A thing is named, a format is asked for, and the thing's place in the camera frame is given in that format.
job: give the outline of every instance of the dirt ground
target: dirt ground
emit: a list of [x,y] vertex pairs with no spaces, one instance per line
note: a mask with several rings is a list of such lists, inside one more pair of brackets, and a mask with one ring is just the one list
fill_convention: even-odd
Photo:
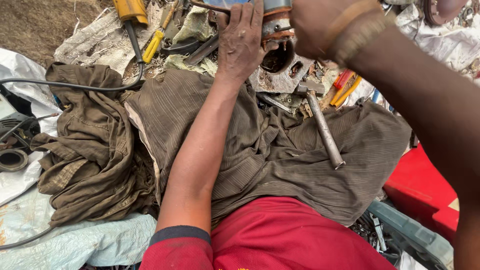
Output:
[[55,49],[89,25],[112,0],[0,0],[0,48],[47,67]]

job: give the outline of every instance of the forearm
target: forearm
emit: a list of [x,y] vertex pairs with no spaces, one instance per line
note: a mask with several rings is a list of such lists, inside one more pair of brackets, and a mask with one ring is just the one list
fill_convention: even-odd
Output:
[[190,225],[210,232],[212,189],[239,88],[240,84],[231,80],[215,79],[173,162],[157,231]]
[[460,202],[455,268],[480,265],[480,89],[427,56],[395,28],[350,63],[408,121]]

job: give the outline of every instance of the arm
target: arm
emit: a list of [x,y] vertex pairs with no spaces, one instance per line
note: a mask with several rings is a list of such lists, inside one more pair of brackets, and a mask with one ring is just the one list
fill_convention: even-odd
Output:
[[[303,40],[322,44],[329,22],[345,9],[341,5],[353,2],[356,0],[295,0],[295,30]],[[317,18],[323,21],[309,30],[306,26],[314,25]],[[359,17],[341,35],[355,33],[367,19]],[[308,57],[329,57],[315,51],[315,46],[304,48],[300,37],[297,51]],[[457,192],[461,211],[455,269],[479,269],[480,89],[423,53],[394,26],[363,47],[347,65],[374,84],[408,121],[432,163]]]
[[260,48],[262,0],[235,4],[231,18],[218,16],[218,71],[183,142],[168,178],[156,231],[189,225],[210,233],[212,189],[220,168],[228,124],[241,84],[269,50]]

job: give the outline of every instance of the brown cloth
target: brown cloth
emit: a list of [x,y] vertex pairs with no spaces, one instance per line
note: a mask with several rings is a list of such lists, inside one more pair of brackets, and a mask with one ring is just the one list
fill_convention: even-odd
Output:
[[[173,160],[213,78],[167,70],[125,101],[156,170],[156,196],[165,191]],[[411,129],[367,102],[325,112],[346,165],[335,171],[313,118],[304,123],[279,108],[258,109],[253,91],[240,89],[212,192],[218,220],[259,196],[291,196],[323,216],[351,225],[373,201],[404,152]]]
[[[53,63],[48,81],[83,86],[119,87],[121,76],[108,66],[83,67]],[[117,93],[50,87],[67,108],[57,121],[58,137],[36,135],[34,151],[51,151],[40,160],[46,171],[38,190],[50,194],[55,209],[50,226],[82,220],[119,220],[151,205],[154,180],[132,163],[134,134]]]

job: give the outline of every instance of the shirt sleeve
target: shirt sleeve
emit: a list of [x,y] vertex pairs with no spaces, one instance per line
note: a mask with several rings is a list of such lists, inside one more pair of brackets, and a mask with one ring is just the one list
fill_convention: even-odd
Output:
[[212,270],[210,235],[193,226],[174,226],[156,232],[145,251],[140,270]]

